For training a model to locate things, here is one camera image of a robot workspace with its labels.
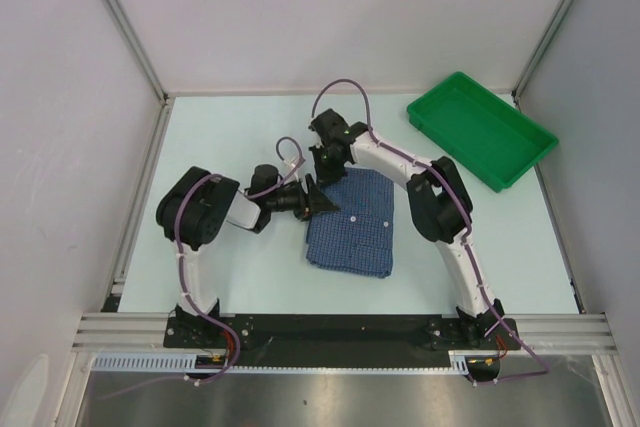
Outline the blue checkered long sleeve shirt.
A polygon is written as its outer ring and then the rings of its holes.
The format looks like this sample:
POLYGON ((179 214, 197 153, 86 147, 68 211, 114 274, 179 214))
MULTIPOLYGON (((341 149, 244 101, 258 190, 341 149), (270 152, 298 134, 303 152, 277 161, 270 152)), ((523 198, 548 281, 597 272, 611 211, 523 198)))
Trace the blue checkered long sleeve shirt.
POLYGON ((348 168, 321 189, 339 209, 313 217, 307 261, 324 270, 384 279, 393 269, 394 184, 382 174, 348 168))

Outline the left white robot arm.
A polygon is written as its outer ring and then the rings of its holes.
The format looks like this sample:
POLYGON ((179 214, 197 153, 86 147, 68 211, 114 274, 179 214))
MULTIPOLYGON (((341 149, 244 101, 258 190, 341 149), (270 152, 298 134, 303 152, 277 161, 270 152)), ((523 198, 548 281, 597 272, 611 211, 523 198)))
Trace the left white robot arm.
POLYGON ((303 181, 286 181, 276 166, 260 164, 254 169, 249 188, 241 191, 236 180, 191 167, 156 209, 156 223, 174 244, 178 258, 177 306, 191 315, 186 324, 187 336, 207 347, 221 334, 220 321, 211 316, 219 296, 214 288, 202 284, 203 263, 199 257, 224 224, 258 234, 274 212, 291 212, 298 220, 308 221, 315 215, 339 210, 311 175, 303 181))

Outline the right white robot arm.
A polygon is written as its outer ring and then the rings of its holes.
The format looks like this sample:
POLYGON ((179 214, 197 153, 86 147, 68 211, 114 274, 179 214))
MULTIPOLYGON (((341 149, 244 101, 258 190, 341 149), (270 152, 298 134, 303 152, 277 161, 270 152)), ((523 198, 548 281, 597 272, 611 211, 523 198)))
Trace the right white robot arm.
POLYGON ((504 310, 475 254, 473 204, 455 163, 446 156, 430 160, 411 154, 363 122, 349 125, 332 109, 313 118, 309 130, 318 138, 310 151, 319 184, 337 183, 352 164, 404 189, 415 229, 435 244, 453 281, 461 337, 473 348, 486 347, 497 336, 504 310))

